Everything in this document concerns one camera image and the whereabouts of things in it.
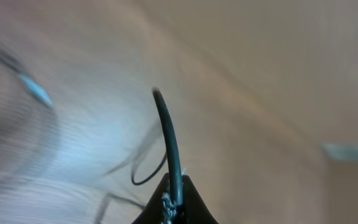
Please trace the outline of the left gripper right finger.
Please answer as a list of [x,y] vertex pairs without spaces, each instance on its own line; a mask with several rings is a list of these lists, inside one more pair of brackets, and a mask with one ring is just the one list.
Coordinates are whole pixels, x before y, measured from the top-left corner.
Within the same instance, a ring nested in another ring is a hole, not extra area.
[[183,206],[178,222],[180,224],[218,224],[204,204],[190,177],[183,175],[182,181]]

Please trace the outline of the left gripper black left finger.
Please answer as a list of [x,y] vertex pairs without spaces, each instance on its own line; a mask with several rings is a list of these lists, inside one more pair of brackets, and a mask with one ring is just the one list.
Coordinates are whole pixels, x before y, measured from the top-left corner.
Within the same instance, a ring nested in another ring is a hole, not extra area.
[[162,177],[144,210],[132,224],[163,224],[165,211],[163,196],[165,194],[169,194],[168,173]]

